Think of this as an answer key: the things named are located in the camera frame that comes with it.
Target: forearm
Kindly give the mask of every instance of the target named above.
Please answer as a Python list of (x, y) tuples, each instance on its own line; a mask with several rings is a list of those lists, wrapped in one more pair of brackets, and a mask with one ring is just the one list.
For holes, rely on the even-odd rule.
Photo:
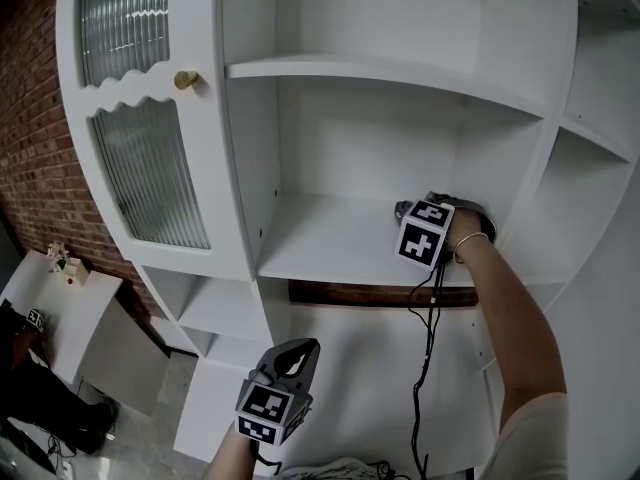
[(18, 366), (29, 353), (29, 347), (34, 339), (32, 333), (23, 332), (13, 339), (13, 362), (11, 369)]
[(250, 443), (231, 425), (205, 473), (205, 480), (251, 480), (256, 459), (249, 449)]
[(500, 253), (483, 237), (474, 237), (458, 255), (478, 292), (505, 389), (527, 398), (566, 392), (551, 328)]

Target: cabinet door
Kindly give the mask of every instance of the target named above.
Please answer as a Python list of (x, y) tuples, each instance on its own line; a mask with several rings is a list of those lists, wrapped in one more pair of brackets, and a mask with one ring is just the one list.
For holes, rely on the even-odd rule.
[(220, 17), (220, 0), (58, 0), (58, 69), (84, 175), (122, 255), (246, 280)]

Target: white table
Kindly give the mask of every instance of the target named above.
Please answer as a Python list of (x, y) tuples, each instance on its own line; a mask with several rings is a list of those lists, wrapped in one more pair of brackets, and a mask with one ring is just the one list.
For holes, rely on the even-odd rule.
[(114, 400), (151, 414), (168, 357), (116, 301), (117, 277), (91, 272), (84, 286), (49, 272), (44, 254), (29, 251), (0, 295), (16, 312), (44, 313), (45, 353), (69, 384), (81, 376)]

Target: small white box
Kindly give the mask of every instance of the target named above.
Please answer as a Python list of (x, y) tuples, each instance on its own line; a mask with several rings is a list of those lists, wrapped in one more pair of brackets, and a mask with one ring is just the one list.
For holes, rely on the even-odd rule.
[(71, 286), (84, 286), (89, 277), (89, 271), (79, 258), (69, 258), (61, 274), (64, 282)]
[(402, 218), (396, 256), (427, 270), (436, 266), (455, 208), (416, 201)]

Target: dark wooden strip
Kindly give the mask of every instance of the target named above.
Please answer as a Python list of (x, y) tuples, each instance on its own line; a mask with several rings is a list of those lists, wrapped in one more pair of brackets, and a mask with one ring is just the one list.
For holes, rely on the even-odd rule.
[[(406, 308), (413, 286), (372, 286), (366, 284), (289, 281), (289, 299), (302, 304), (332, 304), (369, 308)], [(413, 296), (412, 307), (424, 308), (431, 299), (431, 288), (420, 288)], [(443, 288), (443, 308), (469, 308), (478, 303), (473, 287)]]

